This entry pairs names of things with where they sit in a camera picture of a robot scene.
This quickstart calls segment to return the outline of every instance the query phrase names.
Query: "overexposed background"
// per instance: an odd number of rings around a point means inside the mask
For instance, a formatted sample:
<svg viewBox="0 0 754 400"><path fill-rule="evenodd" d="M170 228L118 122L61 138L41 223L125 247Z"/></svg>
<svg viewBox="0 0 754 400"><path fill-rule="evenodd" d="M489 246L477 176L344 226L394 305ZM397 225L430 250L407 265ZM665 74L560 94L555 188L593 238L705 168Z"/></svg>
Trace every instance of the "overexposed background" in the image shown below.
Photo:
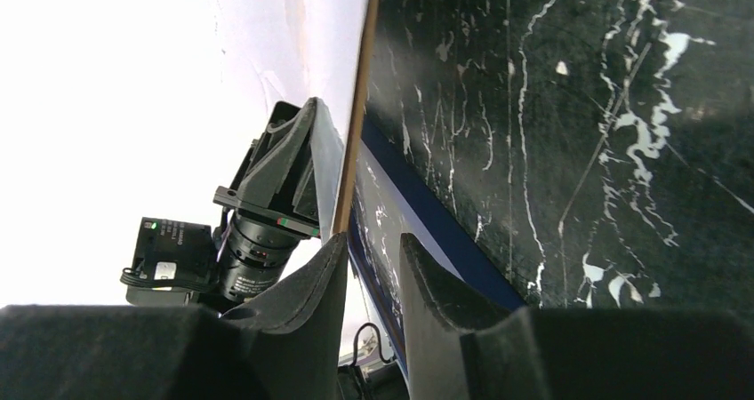
<svg viewBox="0 0 754 400"><path fill-rule="evenodd" d="M280 90L295 59L234 69L233 28L217 0L0 0L0 307L125 304L142 216L217 225L216 187L275 101L305 95ZM282 58L259 40L262 65ZM287 272L318 249L302 243ZM346 314L353 333L355 283Z"/></svg>

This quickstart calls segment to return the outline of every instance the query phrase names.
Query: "white surface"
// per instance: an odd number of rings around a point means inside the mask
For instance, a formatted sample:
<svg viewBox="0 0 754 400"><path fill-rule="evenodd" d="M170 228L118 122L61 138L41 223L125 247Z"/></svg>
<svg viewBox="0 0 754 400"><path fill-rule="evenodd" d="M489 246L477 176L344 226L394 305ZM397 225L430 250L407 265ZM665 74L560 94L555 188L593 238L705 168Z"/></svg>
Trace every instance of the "white surface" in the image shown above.
<svg viewBox="0 0 754 400"><path fill-rule="evenodd" d="M272 105L308 96L300 55L336 60L302 50L291 0L236 3L0 0L0 306L125 304L141 216L217 224Z"/></svg>
<svg viewBox="0 0 754 400"><path fill-rule="evenodd" d="M304 0L309 94L327 105L343 143L349 132L367 1Z"/></svg>

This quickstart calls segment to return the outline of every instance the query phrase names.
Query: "camera lens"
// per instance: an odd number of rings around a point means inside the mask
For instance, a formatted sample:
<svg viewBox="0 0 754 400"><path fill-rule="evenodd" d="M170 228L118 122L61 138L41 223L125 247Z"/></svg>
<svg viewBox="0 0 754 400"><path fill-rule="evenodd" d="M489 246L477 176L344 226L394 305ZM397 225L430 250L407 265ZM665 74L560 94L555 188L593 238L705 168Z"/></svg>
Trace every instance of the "camera lens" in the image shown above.
<svg viewBox="0 0 754 400"><path fill-rule="evenodd" d="M280 280L299 240L234 215L221 247L221 294L243 302Z"/></svg>

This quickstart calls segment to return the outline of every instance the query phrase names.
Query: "label sticker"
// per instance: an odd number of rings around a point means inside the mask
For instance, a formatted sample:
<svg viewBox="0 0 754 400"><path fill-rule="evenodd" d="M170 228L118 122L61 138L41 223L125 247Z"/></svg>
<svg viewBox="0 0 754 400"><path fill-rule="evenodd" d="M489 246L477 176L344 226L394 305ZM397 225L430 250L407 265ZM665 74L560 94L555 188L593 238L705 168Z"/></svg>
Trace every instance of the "label sticker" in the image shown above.
<svg viewBox="0 0 754 400"><path fill-rule="evenodd" d="M155 268L155 280L173 280L178 264L175 262L158 262ZM172 287L156 287L156 291L170 291Z"/></svg>

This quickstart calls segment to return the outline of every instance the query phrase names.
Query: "white scratch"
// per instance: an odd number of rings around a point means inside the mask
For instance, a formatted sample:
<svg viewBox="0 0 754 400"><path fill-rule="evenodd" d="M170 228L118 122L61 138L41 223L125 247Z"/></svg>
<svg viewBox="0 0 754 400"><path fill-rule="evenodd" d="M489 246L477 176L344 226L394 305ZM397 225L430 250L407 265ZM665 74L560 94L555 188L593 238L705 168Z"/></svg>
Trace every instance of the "white scratch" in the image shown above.
<svg viewBox="0 0 754 400"><path fill-rule="evenodd" d="M377 211L374 212L374 218L377 219L377 227L382 228L382 218L384 218L385 216L387 216L387 213L385 213L384 204L378 204Z"/></svg>
<svg viewBox="0 0 754 400"><path fill-rule="evenodd" d="M479 93L479 106L482 108L482 120L485 121L485 124L487 126L486 128L486 134L487 134L487 146L490 148L490 158L487 159L487 164L485 164L485 167L482 168L482 171L489 170L490 167L493 165L493 159L494 159L494 153L493 153L493 128L490 125L489 120L487 120L487 107L485 106L484 101L482 100L482 91L478 91Z"/></svg>
<svg viewBox="0 0 754 400"><path fill-rule="evenodd" d="M523 178L523 186L524 186L524 201L525 201L525 207L526 207L526 217L529 221L529 227L532 229L534 241L537 243L537 246L540 249L540 254L542 257L542 261L540 262L539 266L537 267L537 292L540 295L540 308L542 307L542 300L541 300L541 274L544 270L545 261L547 260L544 246L542 245L539 236L537 235L537 228L534 225L533 218L532 218L532 208L531 203L529 202L529 187L528 187L528 176L529 176L529 163L528 163L528 154L526 153L526 135L524 133L524 104L526 101L526 92L529 86L529 72L527 71L526 64L528 62L528 59L526 57L526 52L524 52L524 44L526 39L534 34L534 25L537 23L537 20L543 18L550 7L552 7L557 0L549 0L542 8L541 10L536 13L531 20L529 20L529 25L526 28L526 32L523 36L521 36L521 41L518 44L518 53L521 55L522 61L521 61L521 73L524 77L524 84L521 86L521 90L518 94L518 133L521 136L521 153L523 154L522 158L524 161L524 178Z"/></svg>
<svg viewBox="0 0 754 400"><path fill-rule="evenodd" d="M405 27L405 39L408 40L408 47L413 49L413 34L408 27Z"/></svg>
<svg viewBox="0 0 754 400"><path fill-rule="evenodd" d="M482 235L482 231L485 230L485 227L490 225L490 222L492 222L493 217L492 215L487 216L487 222L484 222L482 219L482 215L477 214L477 232L474 234L474 243L477 243L479 241L479 236Z"/></svg>
<svg viewBox="0 0 754 400"><path fill-rule="evenodd" d="M605 120L604 123L600 123L598 125L599 132L604 134L607 134L608 130L608 124L611 121L611 118L613 117L610 112L613 108L613 104L615 103L615 82L613 82L613 79L611 79L607 75L607 46L610 44L610 42L613 41L615 36L621 32L622 25L626 21L626 11L623 8L623 0L618 0L618 11L621 13L621 17L613 24L613 27L610 28L606 33L605 36L602 38L602 62L601 62L601 69L599 71L599 77L602 79L602 81L607 84L607 88L610 90L610 100L607 102L607 106L605 107L605 110L603 111L603 119Z"/></svg>
<svg viewBox="0 0 754 400"><path fill-rule="evenodd" d="M377 175L374 174L372 166L366 166L366 170L369 172L369 176L372 177L372 183L374 184L374 186L379 188L380 184L377 183Z"/></svg>
<svg viewBox="0 0 754 400"><path fill-rule="evenodd" d="M455 205L455 193L453 192L453 176L455 174L455 146L450 144L450 170L448 171L448 193L450 194L451 202L453 203L453 216L458 216L458 209Z"/></svg>
<svg viewBox="0 0 754 400"><path fill-rule="evenodd" d="M508 229L508 265L506 270L506 277L509 280L513 279L513 147L511 146L510 138L513 136L513 87L512 79L513 76L516 73L516 65L513 64L513 61L510 58L510 52L512 49L511 46L511 40L510 40L510 0L505 0L505 20L503 21L503 26L505 26L506 30L506 43L505 43L505 49L506 54L508 56L508 82L506 84L506 93L508 95L507 106L508 106L508 135L506 135L506 143L508 144L508 222L509 222L509 229ZM502 75L498 73L498 78L500 79L500 82L502 81Z"/></svg>
<svg viewBox="0 0 754 400"><path fill-rule="evenodd" d="M388 47L388 54L390 55L390 69L393 72L393 76L395 78L398 78L398 72L396 68L396 55L395 53L393 53L393 49L390 46L387 46L387 47ZM396 90L398 92L398 96L400 96L401 88L397 82L396 82ZM411 150L411 137L408 134L408 127L405 124L405 104L403 102L403 99L401 99L398 102L398 105L400 105L400 108L401 108L401 127L402 127L402 133L403 133L403 155L406 157L411 156L411 159L413 160L413 151Z"/></svg>
<svg viewBox="0 0 754 400"><path fill-rule="evenodd" d="M718 178L713 177L712 180L714 180L715 183L718 184L718 187L724 189L726 193L728 193L729 195L731 195L731 197L734 198L735 201L738 202L741 206L743 206L744 209L746 209L747 211L749 211L752 214L754 214L754 207L752 207L751 204L748 204L748 203L744 202L743 199L741 199L740 197L738 197L737 195L735 195L733 193L733 191L731 191L728 187L726 187L725 185L723 185L722 182L720 182L718 180Z"/></svg>
<svg viewBox="0 0 754 400"><path fill-rule="evenodd" d="M469 104L469 91L466 89L466 84L463 82L463 73L465 73L466 70L469 69L470 64L471 59L466 61L466 65L456 65L456 69L458 70L458 77L461 80L461 88L463 89L463 102L461 103L461 127L459 127L458 130L455 129L454 112L451 115L450 128L453 138L461 134L463 128L466 126L466 106Z"/></svg>
<svg viewBox="0 0 754 400"><path fill-rule="evenodd" d="M599 142L597 143L597 146L594 148L594 153L592 153L591 159L589 163L587 164L586 169L584 169L584 172L582 173L582 177L579 179L578 185L576 185L576 189L574 190L574 193L571 194L571 198L568 200L568 204L565 206L565 210L563 210L563 215L560 217L560 222L557 224L557 232L560 234L561 240L563 238L563 226L564 221L566 220L566 216L571 211L571 206L574 205L574 200L576 199L576 196L578 196L579 192L582 189L582 186L584 185L584 181L587 179L587 175L591 171L592 166L594 165L595 161L597 160L597 157L599 155L599 150L602 149L602 146L605 145L605 142L607 141L607 136L610 131L610 126L614 122L615 116L618 113L618 109L620 108L620 105L627 99L628 89L630 88L630 84L633 82L634 76L638 72L638 68L641 66L642 62L644 61L644 58L646 57L646 54L649 52L649 49L652 48L652 44L646 44L644 46L644 50L641 52L641 54L638 57L638 63L633 66L632 71L629 75L629 79L627 82L628 87L624 87L623 91L621 92L620 97L615 102L614 108L611 111L610 114L610 121L607 123L605 132L602 134L602 137L599 139Z"/></svg>
<svg viewBox="0 0 754 400"><path fill-rule="evenodd" d="M429 176L435 171L434 164L432 163L432 149L429 147L429 128L427 127L427 115L424 113L424 106L421 105L421 91L419 86L414 85L416 89L416 96L419 100L419 113L421 114L421 144L424 146L424 150L427 151L427 174L424 177L424 183L429 185Z"/></svg>

